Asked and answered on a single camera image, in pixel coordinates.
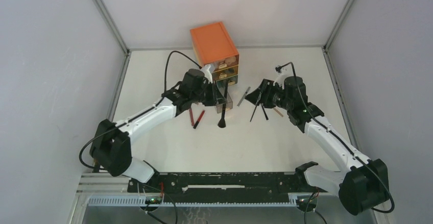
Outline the clear drawer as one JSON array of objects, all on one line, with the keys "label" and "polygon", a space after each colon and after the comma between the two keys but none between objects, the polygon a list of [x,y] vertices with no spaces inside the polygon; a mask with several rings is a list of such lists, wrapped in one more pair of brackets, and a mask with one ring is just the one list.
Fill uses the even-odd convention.
[{"label": "clear drawer", "polygon": [[233,108],[233,101],[230,95],[230,92],[227,91],[227,96],[224,96],[225,94],[225,87],[219,87],[217,92],[217,101],[218,104],[215,106],[215,110],[217,114],[222,113],[223,105],[226,105],[226,110],[229,111]]},{"label": "clear drawer", "polygon": [[238,65],[239,55],[227,57],[212,63],[216,70],[225,69]]},{"label": "clear drawer", "polygon": [[228,86],[237,84],[238,83],[238,75],[231,76],[231,77],[227,78],[226,83],[228,84]]},{"label": "clear drawer", "polygon": [[238,75],[238,65],[217,70],[212,73],[212,78],[219,81],[236,75]]}]

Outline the wooden handle brush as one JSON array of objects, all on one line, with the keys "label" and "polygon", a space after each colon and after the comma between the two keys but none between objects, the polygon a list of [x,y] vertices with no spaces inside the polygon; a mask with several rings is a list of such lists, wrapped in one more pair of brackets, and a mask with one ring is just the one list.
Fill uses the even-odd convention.
[{"label": "wooden handle brush", "polygon": [[284,115],[276,108],[274,107],[273,110],[280,116],[280,117],[284,117]]}]

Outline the black powder brush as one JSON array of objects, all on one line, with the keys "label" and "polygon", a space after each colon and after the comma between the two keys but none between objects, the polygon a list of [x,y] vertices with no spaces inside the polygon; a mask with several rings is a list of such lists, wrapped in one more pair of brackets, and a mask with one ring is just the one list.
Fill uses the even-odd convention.
[{"label": "black powder brush", "polygon": [[[225,84],[225,90],[224,90],[224,97],[227,99],[227,95],[228,95],[228,84]],[[226,121],[225,121],[225,113],[226,113],[226,104],[223,104],[222,106],[222,112],[221,112],[221,118],[218,122],[218,127],[223,129],[226,127]]]}]

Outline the clear top drawer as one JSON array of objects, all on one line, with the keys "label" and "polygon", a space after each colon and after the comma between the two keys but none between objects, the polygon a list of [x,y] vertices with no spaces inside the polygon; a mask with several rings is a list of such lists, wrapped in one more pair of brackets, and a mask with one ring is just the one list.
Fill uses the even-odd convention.
[{"label": "clear top drawer", "polygon": [[216,70],[225,69],[238,65],[239,55],[227,57],[212,63]]}]

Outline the red lipstick black cap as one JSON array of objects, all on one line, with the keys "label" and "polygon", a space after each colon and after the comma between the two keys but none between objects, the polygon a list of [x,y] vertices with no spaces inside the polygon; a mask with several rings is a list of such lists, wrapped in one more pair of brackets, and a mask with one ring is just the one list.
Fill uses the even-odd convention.
[{"label": "red lipstick black cap", "polygon": [[198,119],[196,120],[195,124],[193,125],[193,128],[194,128],[194,129],[196,129],[196,128],[198,127],[198,125],[199,125],[200,121],[202,120],[204,114],[205,114],[205,110],[203,110],[203,111],[200,113]]}]

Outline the orange three-drawer organizer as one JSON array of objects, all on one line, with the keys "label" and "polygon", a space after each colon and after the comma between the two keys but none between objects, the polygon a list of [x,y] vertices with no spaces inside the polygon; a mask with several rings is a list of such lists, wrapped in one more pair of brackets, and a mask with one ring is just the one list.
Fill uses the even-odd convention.
[{"label": "orange three-drawer organizer", "polygon": [[[196,58],[202,66],[239,55],[232,38],[221,21],[192,28],[190,35]],[[223,86],[226,80],[227,78],[216,82],[219,86]]]}]

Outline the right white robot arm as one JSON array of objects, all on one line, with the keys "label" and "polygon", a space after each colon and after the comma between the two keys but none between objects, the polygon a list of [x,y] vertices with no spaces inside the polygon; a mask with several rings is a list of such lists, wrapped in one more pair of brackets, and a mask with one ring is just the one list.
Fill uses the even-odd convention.
[{"label": "right white robot arm", "polygon": [[255,106],[284,109],[290,122],[316,142],[338,167],[328,170],[316,162],[296,168],[295,184],[301,191],[318,187],[337,196],[343,207],[352,215],[391,202],[388,168],[380,160],[372,160],[336,132],[324,112],[308,101],[306,86],[301,77],[286,77],[282,84],[264,79],[260,86],[245,99]]}]

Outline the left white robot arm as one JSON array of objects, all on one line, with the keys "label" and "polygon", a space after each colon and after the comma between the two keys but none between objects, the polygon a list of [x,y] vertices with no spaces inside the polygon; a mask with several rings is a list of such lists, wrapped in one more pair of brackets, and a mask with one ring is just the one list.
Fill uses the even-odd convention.
[{"label": "left white robot arm", "polygon": [[139,181],[148,192],[155,191],[160,179],[153,167],[132,156],[132,144],[157,125],[189,110],[193,103],[218,104],[218,88],[212,80],[214,67],[189,69],[182,81],[165,91],[151,106],[117,122],[107,119],[98,125],[89,142],[90,156],[111,176],[127,176]]}]

